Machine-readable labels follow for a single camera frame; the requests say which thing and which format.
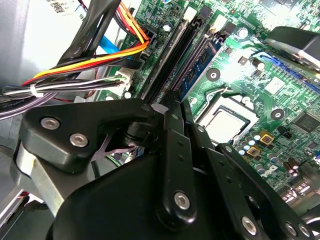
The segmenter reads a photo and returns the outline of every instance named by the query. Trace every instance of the white wire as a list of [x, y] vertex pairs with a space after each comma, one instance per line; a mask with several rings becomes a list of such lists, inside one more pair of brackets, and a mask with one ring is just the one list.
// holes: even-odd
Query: white wire
[[[83, 86], [83, 85], [93, 84], [93, 83], [105, 81], [105, 80], [114, 81], [114, 80], [125, 80], [125, 79], [126, 79], [125, 77], [108, 76], [108, 77], [93, 79], [93, 80], [84, 81], [84, 82], [62, 83], [62, 84], [56, 84], [56, 85], [50, 85], [50, 86], [35, 87], [35, 89], [38, 92], [38, 91], [49, 90], [49, 89]], [[8, 91], [8, 92], [3, 93], [3, 95], [8, 96], [8, 95], [24, 94], [24, 93], [32, 93], [31, 88], [29, 87], [27, 89]]]
[[198, 116], [195, 118], [195, 121], [198, 121], [198, 119], [200, 118], [200, 116], [205, 112], [205, 110], [207, 109], [207, 105], [209, 104], [210, 102], [210, 96], [211, 95], [214, 95], [214, 94], [217, 94], [217, 93], [225, 93], [225, 92], [229, 92], [229, 93], [232, 93], [233, 90], [232, 89], [229, 89], [228, 87], [225, 87], [225, 88], [219, 88], [219, 89], [216, 89], [212, 92], [208, 92], [205, 96], [205, 99], [206, 99], [206, 103], [205, 103], [205, 107], [203, 108], [203, 110], [198, 114]]

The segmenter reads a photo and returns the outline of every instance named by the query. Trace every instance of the silver screw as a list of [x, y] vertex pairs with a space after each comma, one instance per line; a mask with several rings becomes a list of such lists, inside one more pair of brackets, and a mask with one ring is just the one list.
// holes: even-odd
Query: silver screw
[[285, 226], [293, 236], [297, 236], [297, 231], [290, 223], [286, 222]]
[[241, 223], [245, 230], [248, 231], [248, 233], [250, 233], [253, 236], [257, 234], [257, 228], [255, 224], [247, 216], [243, 216], [241, 218]]
[[182, 192], [178, 191], [174, 195], [175, 204], [182, 210], [187, 210], [190, 208], [189, 198]]
[[198, 126], [197, 128], [198, 128], [198, 130], [199, 130], [200, 132], [202, 132], [202, 133], [205, 132], [205, 130], [204, 130], [204, 128], [203, 128], [202, 126]]
[[214, 72], [214, 73], [211, 73], [211, 76], [210, 76], [212, 79], [215, 79], [217, 77], [217, 74]]
[[143, 104], [141, 108], [147, 112], [150, 112], [150, 107], [147, 104]]
[[303, 226], [301, 223], [299, 223], [299, 229], [301, 230], [301, 232], [306, 235], [308, 238], [311, 236], [310, 232], [308, 231], [308, 229], [306, 229], [305, 226]]
[[69, 138], [70, 143], [78, 148], [84, 148], [88, 145], [88, 138], [81, 133], [72, 134]]
[[232, 153], [232, 149], [229, 146], [225, 146], [225, 150], [227, 150], [229, 153]]
[[45, 117], [40, 123], [42, 127], [49, 130], [56, 130], [60, 127], [60, 122], [52, 117]]
[[171, 116], [172, 116], [174, 119], [179, 120], [179, 117], [178, 117], [177, 115], [171, 114]]

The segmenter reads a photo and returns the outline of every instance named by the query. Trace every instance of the sticker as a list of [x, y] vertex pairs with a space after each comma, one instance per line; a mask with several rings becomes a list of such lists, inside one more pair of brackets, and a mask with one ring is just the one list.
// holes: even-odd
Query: sticker
[[59, 15], [73, 14], [79, 6], [77, 0], [46, 0], [46, 2]]
[[87, 15], [87, 12], [81, 5], [79, 5], [74, 14], [77, 15], [81, 21], [83, 21]]
[[269, 84], [265, 87], [272, 95], [276, 94], [283, 86], [285, 82], [277, 78], [276, 76], [269, 82]]
[[275, 170], [277, 170], [277, 169], [278, 169], [277, 166], [272, 165], [272, 166], [270, 166], [269, 170], [265, 171], [265, 173], [264, 173], [264, 174], [261, 174], [260, 176], [267, 178], [269, 175], [271, 175], [271, 174], [272, 174]]

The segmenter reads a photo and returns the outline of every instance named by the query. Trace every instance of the yellow wire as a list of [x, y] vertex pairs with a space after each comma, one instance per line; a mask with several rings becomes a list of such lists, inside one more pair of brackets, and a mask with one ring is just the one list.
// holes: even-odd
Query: yellow wire
[[137, 27], [135, 26], [133, 21], [128, 17], [126, 11], [124, 9], [122, 9], [121, 7], [119, 7], [119, 9], [120, 9], [123, 17], [125, 18], [126, 22], [132, 27], [132, 29], [135, 31], [137, 37], [141, 41], [142, 45], [140, 46], [140, 48], [138, 48], [136, 50], [133, 50], [133, 51], [130, 51], [130, 49], [126, 49], [126, 50], [119, 51], [119, 52], [116, 52], [116, 53], [113, 53], [113, 54], [109, 54], [108, 56], [97, 57], [97, 58], [94, 58], [94, 59], [90, 59], [90, 60], [86, 60], [86, 61], [70, 64], [70, 65], [67, 65], [67, 66], [46, 70], [46, 71], [38, 73], [33, 78], [38, 78], [38, 77], [41, 77], [43, 75], [54, 74], [54, 73], [61, 72], [61, 71], [68, 71], [68, 70], [76, 69], [76, 68], [82, 67], [84, 65], [88, 65], [88, 64], [92, 64], [92, 63], [96, 63], [96, 62], [100, 62], [100, 61], [106, 61], [106, 60], [111, 60], [111, 59], [116, 59], [116, 58], [122, 58], [122, 57], [130, 56], [130, 55], [133, 55], [133, 54], [137, 54], [137, 53], [145, 50], [147, 48], [148, 44], [149, 44], [149, 41], [147, 41], [147, 42], [144, 41], [144, 38], [140, 34], [139, 30], [137, 29]]
[[147, 48], [147, 46], [148, 46], [147, 43], [148, 42], [145, 42], [144, 45], [141, 45], [142, 46], [141, 48], [139, 48], [137, 50], [134, 50], [134, 51], [124, 52], [124, 53], [123, 52], [118, 52], [117, 54], [110, 54], [108, 56], [97, 57], [95, 59], [90, 59], [90, 60], [87, 60], [87, 61], [82, 61], [82, 62], [70, 64], [68, 66], [63, 66], [63, 67], [59, 67], [59, 68], [55, 68], [55, 69], [50, 69], [50, 70], [38, 73], [33, 78], [38, 78], [38, 77], [41, 77], [41, 76], [46, 75], [46, 74], [53, 74], [53, 73], [60, 72], [60, 71], [68, 71], [68, 70], [71, 70], [71, 69], [76, 69], [76, 68], [82, 67], [82, 66], [87, 65], [87, 64], [92, 64], [92, 63], [96, 63], [96, 62], [100, 62], [100, 61], [106, 61], [106, 60], [110, 60], [110, 59], [122, 58], [122, 57], [130, 56], [130, 55], [133, 55], [133, 54], [137, 54], [137, 53], [139, 53], [139, 52], [141, 52], [141, 51], [143, 51], [143, 50], [145, 50]]
[[136, 36], [139, 38], [140, 42], [142, 44], [145, 43], [144, 38], [141, 36], [140, 32], [138, 31], [137, 27], [134, 25], [134, 23], [131, 21], [131, 19], [127, 16], [127, 13], [125, 10], [123, 10], [121, 7], [119, 7], [123, 17], [125, 18], [125, 21], [130, 25], [130, 27], [132, 27], [132, 29], [134, 30]]
[[124, 11], [126, 12], [126, 15], [131, 19], [131, 21], [133, 22], [133, 24], [136, 26], [136, 28], [138, 29], [138, 31], [141, 33], [141, 35], [144, 37], [145, 40], [148, 40], [149, 38], [147, 37], [147, 35], [145, 34], [145, 32], [141, 29], [141, 27], [139, 26], [139, 24], [137, 23], [137, 21], [135, 20], [135, 18], [131, 15], [131, 13], [129, 12], [128, 8], [126, 7], [126, 5], [123, 2], [120, 2], [121, 7], [124, 9]]

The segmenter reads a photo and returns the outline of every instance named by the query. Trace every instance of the white cable tie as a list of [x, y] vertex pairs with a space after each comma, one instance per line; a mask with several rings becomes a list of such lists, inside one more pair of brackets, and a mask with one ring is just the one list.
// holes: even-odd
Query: white cable tie
[[44, 96], [43, 92], [37, 92], [36, 84], [30, 85], [30, 91], [31, 91], [32, 95], [35, 96], [36, 98], [42, 98]]

